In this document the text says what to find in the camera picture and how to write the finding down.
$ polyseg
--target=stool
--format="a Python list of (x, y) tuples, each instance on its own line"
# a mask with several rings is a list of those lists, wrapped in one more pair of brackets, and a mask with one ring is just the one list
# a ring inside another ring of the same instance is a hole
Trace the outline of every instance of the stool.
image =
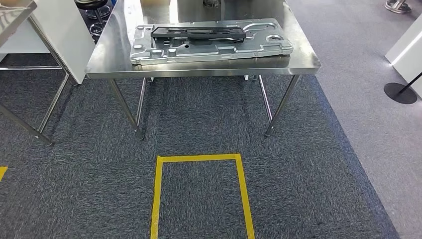
[(384, 4), (384, 7), (392, 12), (399, 14), (411, 12), (412, 9), (405, 2), (406, 0), (387, 0)]
[(108, 0), (75, 0), (76, 6), (82, 10), (93, 10), (97, 16), (98, 22), (90, 26), (90, 33), (94, 36), (100, 36), (104, 30), (107, 21), (101, 17), (99, 8), (105, 6)]
[[(105, 5), (105, 6), (100, 7), (100, 8), (98, 9), (98, 11), (100, 11), (100, 16), (104, 19), (104, 18), (106, 18), (106, 17), (110, 16), (110, 13), (111, 13), (111, 7), (109, 7), (109, 6)], [(96, 19), (96, 18), (97, 18), (97, 16), (95, 15), (94, 10), (86, 10), (86, 11), (85, 11), (85, 15), (86, 15), (86, 16), (87, 16), (87, 18), (89, 18), (89, 19)]]

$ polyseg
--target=table leg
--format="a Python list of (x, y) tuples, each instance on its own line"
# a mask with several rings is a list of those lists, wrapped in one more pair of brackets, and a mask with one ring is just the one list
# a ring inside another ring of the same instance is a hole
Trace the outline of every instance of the table leg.
[(139, 129), (138, 124), (136, 123), (135, 118), (133, 117), (132, 113), (130, 112), (129, 106), (127, 106), (126, 101), (124, 100), (124, 97), (119, 89), (119, 87), (117, 86), (117, 83), (114, 79), (109, 79), (108, 82), (111, 85), (111, 88), (113, 89), (113, 92), (117, 98), (117, 101), (119, 102), (120, 106), (123, 108), (124, 114), (126, 115), (126, 117), (128, 118), (130, 125), (132, 126), (133, 130), (136, 133), (136, 136), (139, 139), (144, 139), (144, 134), (141, 132), (141, 130)]
[(40, 139), (47, 145), (52, 145), (53, 142), (49, 140), (47, 137), (45, 137), (40, 132), (36, 131), (32, 126), (30, 126), (28, 123), (23, 121), (21, 118), (13, 114), (9, 109), (7, 109), (5, 106), (0, 104), (0, 112), (2, 112), (6, 117), (10, 118), (11, 120), (15, 121), (18, 125), (22, 126), (24, 129), (26, 129), (30, 134), (35, 136), (36, 138)]
[(300, 75), (294, 75), (292, 80), (290, 81), (289, 86), (287, 87), (286, 92), (284, 92), (283, 98), (281, 99), (280, 104), (278, 105), (278, 108), (273, 116), (273, 118), (270, 121), (270, 125), (267, 128), (267, 131), (265, 131), (265, 136), (270, 136), (272, 129), (274, 128), (274, 125), (280, 116), (280, 112), (283, 109), (284, 105), (287, 103), (287, 100), (290, 96), (290, 94), (293, 92), (293, 89), (295, 88), (296, 83), (299, 80)]

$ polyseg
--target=yellow tape rectangle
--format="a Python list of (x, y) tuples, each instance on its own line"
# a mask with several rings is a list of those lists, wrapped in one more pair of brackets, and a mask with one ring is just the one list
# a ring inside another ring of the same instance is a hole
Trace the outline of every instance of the yellow tape rectangle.
[(1, 179), (3, 178), (4, 173), (6, 173), (6, 170), (7, 170), (7, 166), (0, 167), (0, 182), (1, 182)]
[(239, 178), (240, 197), (242, 199), (243, 214), (245, 216), (246, 233), (248, 239), (254, 239), (252, 216), (249, 207), (248, 192), (246, 189), (245, 174), (243, 172), (242, 159), (240, 154), (216, 154), (216, 155), (195, 155), (195, 156), (157, 156), (157, 166), (155, 170), (154, 184), (154, 202), (151, 215), (151, 239), (158, 239), (158, 221), (160, 217), (161, 200), (161, 180), (163, 172), (163, 163), (175, 162), (195, 162), (195, 161), (214, 161), (214, 160), (235, 160), (237, 176)]

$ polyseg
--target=stamped sheet metal part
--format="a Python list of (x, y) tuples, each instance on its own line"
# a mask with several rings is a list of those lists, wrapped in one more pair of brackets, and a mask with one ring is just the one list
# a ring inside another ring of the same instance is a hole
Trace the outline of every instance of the stamped sheet metal part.
[[(158, 27), (241, 27), (246, 38), (243, 42), (231, 37), (154, 39), (151, 32)], [(139, 25), (135, 30), (130, 61), (134, 65), (154, 65), (289, 55), (292, 52), (291, 42), (273, 18), (148, 24)]]

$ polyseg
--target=gray carpet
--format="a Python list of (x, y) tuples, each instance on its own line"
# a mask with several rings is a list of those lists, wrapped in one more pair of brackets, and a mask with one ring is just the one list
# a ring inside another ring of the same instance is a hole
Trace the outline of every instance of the gray carpet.
[[(1, 72), (0, 101), (38, 125), (61, 76)], [(272, 109), (288, 80), (264, 76)], [(140, 83), (118, 81), (133, 111)], [(0, 115), (0, 238), (149, 238), (156, 156), (215, 153), (242, 156), (256, 238), (397, 238), (316, 84), (302, 78), (269, 138), (259, 84), (242, 77), (148, 83), (143, 141), (102, 80), (67, 85), (53, 147)], [(161, 193), (159, 238), (246, 238), (232, 162), (166, 163)]]
[(405, 84), (385, 54), (422, 13), (386, 10), (385, 0), (287, 0), (321, 61), (316, 77), (402, 239), (422, 238), (422, 102), (388, 98)]

